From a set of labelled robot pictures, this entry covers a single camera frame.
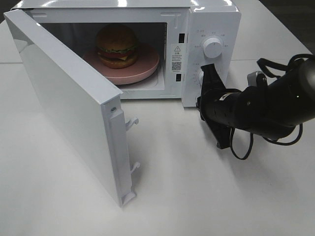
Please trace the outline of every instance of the white table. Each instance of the white table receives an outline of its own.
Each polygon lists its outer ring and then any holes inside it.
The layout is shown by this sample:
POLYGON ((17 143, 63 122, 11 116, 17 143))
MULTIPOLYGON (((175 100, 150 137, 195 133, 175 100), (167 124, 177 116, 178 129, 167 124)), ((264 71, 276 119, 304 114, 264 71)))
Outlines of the white table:
MULTIPOLYGON (((259 57, 286 63, 308 52, 259 2, 235 2, 243 18, 229 87, 245 88, 259 57), (246 32, 263 19, 261 36, 246 32)), ((239 161, 216 148, 198 111, 179 100, 125 101, 126 118, 140 119, 127 138, 131 161, 142 166, 133 175, 137 198, 119 208, 45 117, 5 23, 0 27, 0 235, 314 234, 315 121, 291 147, 255 136, 251 156, 239 161)), ((235 146, 244 152, 248 137, 236 135, 235 146)))

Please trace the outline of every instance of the black cable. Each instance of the black cable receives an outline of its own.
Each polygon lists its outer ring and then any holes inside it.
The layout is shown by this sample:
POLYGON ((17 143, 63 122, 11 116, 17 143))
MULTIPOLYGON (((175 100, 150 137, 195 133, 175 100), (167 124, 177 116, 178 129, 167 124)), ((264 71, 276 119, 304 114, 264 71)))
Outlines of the black cable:
POLYGON ((287 65, 288 65, 288 68, 290 68, 290 65, 291 65, 295 60, 300 59, 300 58, 309 58, 309 59, 315 60, 315 55, 313 55, 313 54, 297 54, 297 55, 294 55, 294 56, 290 59, 289 63, 287 64, 287 65))
POLYGON ((252 146, 254 144, 254 135, 253 133, 251 133, 251 142, 250 142, 250 147, 248 148, 248 151, 246 152, 245 156, 243 158, 240 158, 238 155, 236 155, 234 149, 233 149, 233 137, 234 137, 234 133, 235 133, 235 128, 231 128, 231 133, 230 133, 230 148, 231 148, 231 152, 233 153, 233 155, 237 158, 237 159, 240 159, 240 160, 246 160, 251 151, 252 151, 252 146))
POLYGON ((270 142, 272 144, 281 145, 281 146, 290 146, 290 145, 293 145, 293 144, 297 143, 301 139, 302 134, 303 134, 303 124, 300 124, 299 133, 298 133, 296 139, 293 140, 292 142, 281 143, 281 142, 278 142, 278 141, 275 141, 275 140, 271 140, 271 139, 268 139, 268 138, 265 138, 265 137, 263 137, 263 138, 264 138, 264 140, 266 140, 267 142, 270 142))
POLYGON ((257 65, 262 70, 262 72, 265 75, 267 75, 268 77, 270 77, 270 78, 277 78, 277 79, 279 79, 280 76, 273 74, 267 67, 274 68, 274 69, 277 69, 277 70, 287 71, 287 66, 286 65, 283 65, 283 64, 280 64, 280 63, 276 63, 274 61, 270 61, 270 60, 267 60, 265 58, 259 59, 257 61, 257 65))

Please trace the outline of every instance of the microwave door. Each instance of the microwave door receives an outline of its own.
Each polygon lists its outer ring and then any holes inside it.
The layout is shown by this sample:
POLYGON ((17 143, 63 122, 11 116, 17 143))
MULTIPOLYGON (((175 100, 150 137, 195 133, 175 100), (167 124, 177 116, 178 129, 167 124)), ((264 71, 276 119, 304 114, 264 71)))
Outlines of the microwave door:
POLYGON ((121 91, 22 10, 5 19, 47 118, 122 206, 135 194, 121 91))

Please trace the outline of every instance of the white microwave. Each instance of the white microwave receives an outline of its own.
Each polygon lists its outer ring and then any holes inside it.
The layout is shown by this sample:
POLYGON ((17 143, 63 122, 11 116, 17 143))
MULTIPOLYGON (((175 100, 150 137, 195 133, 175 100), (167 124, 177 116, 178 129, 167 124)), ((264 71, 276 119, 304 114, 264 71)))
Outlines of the white microwave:
POLYGON ((121 99, 181 98, 194 107, 201 66, 225 81, 241 13, 230 0, 22 0, 4 14, 47 116, 76 148, 118 205, 131 187, 121 99), (130 27, 159 54, 156 71, 115 86, 83 60, 109 23, 130 27))

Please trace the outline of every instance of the pink plate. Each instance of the pink plate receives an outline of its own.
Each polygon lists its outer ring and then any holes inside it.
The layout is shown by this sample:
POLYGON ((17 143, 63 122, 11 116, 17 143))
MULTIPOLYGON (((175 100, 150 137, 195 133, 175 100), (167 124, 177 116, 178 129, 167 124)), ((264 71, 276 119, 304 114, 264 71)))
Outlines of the pink plate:
POLYGON ((153 47, 142 43, 137 50, 138 59, 135 64, 122 69, 111 69, 105 66, 98 58, 95 49, 85 53, 83 59, 113 84, 127 85, 148 78, 158 67, 159 55, 153 47))

